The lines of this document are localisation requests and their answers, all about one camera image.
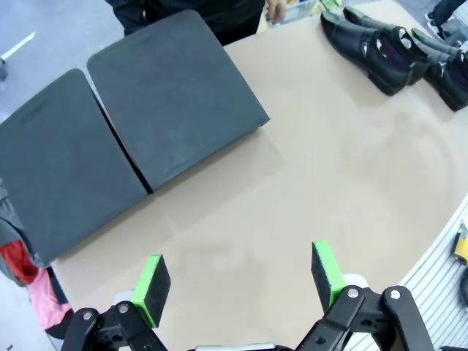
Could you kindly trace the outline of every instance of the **green gripper pad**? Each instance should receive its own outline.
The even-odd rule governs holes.
[[[161,254],[150,256],[133,292],[132,302],[152,328],[159,327],[169,288],[170,277],[164,258]]]
[[[324,312],[333,304],[341,289],[346,286],[343,274],[326,241],[312,243],[312,276]]]

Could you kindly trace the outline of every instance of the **shoe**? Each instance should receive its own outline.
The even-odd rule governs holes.
[[[343,14],[348,21],[354,24],[383,31],[390,38],[391,44],[398,54],[408,62],[414,63],[410,85],[418,82],[424,76],[429,67],[428,55],[415,44],[405,28],[379,22],[352,7],[345,7]]]
[[[458,49],[458,48],[446,45],[443,42],[440,42],[439,40],[432,39],[428,35],[425,35],[419,29],[413,28],[411,30],[411,34],[413,35],[414,38],[416,38],[417,40],[419,40],[423,44],[425,44],[425,45],[427,45],[430,48],[433,48],[435,50],[442,51],[443,53],[447,53],[449,55],[456,55],[458,52],[461,52],[461,50]]]
[[[415,35],[416,44],[429,55],[429,68],[424,80],[431,84],[439,93],[445,104],[458,111],[468,105],[468,62],[461,50],[455,53],[442,52],[419,41]]]
[[[412,63],[395,51],[386,34],[331,12],[322,12],[320,22],[334,49],[364,69],[382,93],[392,96],[408,84]]]
[[[443,29],[438,26],[434,20],[430,20],[428,23],[427,23],[427,26],[429,27],[429,29],[431,29],[432,33],[436,34],[436,36],[443,40],[444,39],[444,31]]]
[[[425,13],[424,14],[424,18],[431,22],[433,19],[434,19],[434,13],[432,11],[428,12],[428,13]]]
[[[468,64],[457,58],[432,64],[424,79],[439,93],[454,112],[468,105]]]

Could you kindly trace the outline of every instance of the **hand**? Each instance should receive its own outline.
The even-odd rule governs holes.
[[[277,24],[283,21],[286,15],[286,0],[267,0],[267,2],[267,19],[272,20],[273,24]]]

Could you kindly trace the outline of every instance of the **black foam pad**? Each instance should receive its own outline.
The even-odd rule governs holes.
[[[0,125],[0,176],[45,262],[147,195],[78,69]]]
[[[152,189],[268,116],[203,19],[183,11],[93,55],[88,70]]]

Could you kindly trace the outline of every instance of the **beige table surface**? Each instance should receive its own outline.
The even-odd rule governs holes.
[[[361,7],[416,22],[384,0]],[[101,312],[164,253],[170,350],[274,341],[321,317],[311,242],[378,292],[400,279],[468,192],[468,116],[424,81],[380,93],[307,18],[226,47],[271,121],[53,263],[75,309]]]

